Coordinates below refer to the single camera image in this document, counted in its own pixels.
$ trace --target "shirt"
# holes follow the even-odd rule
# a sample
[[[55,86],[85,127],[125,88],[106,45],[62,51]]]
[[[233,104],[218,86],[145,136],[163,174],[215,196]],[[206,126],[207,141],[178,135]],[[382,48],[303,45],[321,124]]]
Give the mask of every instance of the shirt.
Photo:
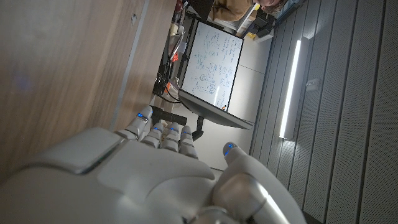
[[[209,16],[212,20],[238,21],[252,5],[252,0],[215,0]]]

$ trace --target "wall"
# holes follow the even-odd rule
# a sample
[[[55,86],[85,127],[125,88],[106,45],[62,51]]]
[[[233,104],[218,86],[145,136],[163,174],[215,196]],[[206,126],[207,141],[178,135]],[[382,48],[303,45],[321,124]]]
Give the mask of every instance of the wall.
[[[236,73],[228,112],[252,124],[255,122],[270,46],[271,40],[257,44],[246,37]],[[184,107],[174,109],[173,113],[187,117],[187,125],[193,129],[192,131],[195,130],[197,115]],[[222,148],[228,141],[235,142],[249,152],[253,129],[248,131],[230,128],[205,120],[203,131],[203,136],[194,143],[199,160],[206,162],[210,167],[225,170],[227,165]]]
[[[251,154],[322,223],[397,223],[398,2],[308,0],[278,28]],[[295,43],[310,39],[294,129],[279,129]],[[305,91],[320,79],[318,91]]]

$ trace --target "black cable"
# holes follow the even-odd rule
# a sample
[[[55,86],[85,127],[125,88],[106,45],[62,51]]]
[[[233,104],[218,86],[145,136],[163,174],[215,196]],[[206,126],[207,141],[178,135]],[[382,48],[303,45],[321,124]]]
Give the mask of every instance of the black cable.
[[[169,102],[169,103],[181,103],[181,102],[173,102],[173,101],[170,101],[170,100],[168,100],[168,99],[166,99],[166,98],[164,98],[163,96],[160,96],[160,95],[158,95],[158,94],[155,94],[155,95],[157,95],[158,97],[160,97],[160,98],[162,98],[164,101],[166,101],[166,102]]]
[[[167,87],[166,87],[166,91],[167,91],[167,93],[171,96],[171,98],[173,98],[173,99],[177,100],[178,102],[180,102],[179,99],[177,99],[176,97],[174,97],[174,96],[169,92],[169,89],[168,89]]]

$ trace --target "whiteboard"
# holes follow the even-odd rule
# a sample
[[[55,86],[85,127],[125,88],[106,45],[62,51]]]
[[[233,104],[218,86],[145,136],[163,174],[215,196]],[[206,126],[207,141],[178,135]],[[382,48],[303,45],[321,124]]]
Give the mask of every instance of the whiteboard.
[[[182,89],[228,109],[242,45],[243,39],[199,22]]]

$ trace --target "wood surface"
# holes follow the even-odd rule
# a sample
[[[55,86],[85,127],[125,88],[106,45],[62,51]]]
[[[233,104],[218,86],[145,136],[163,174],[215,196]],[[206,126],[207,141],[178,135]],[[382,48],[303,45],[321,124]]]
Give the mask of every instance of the wood surface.
[[[144,3],[0,1],[0,181],[31,154],[109,129]],[[118,127],[150,100],[174,5],[150,0]]]

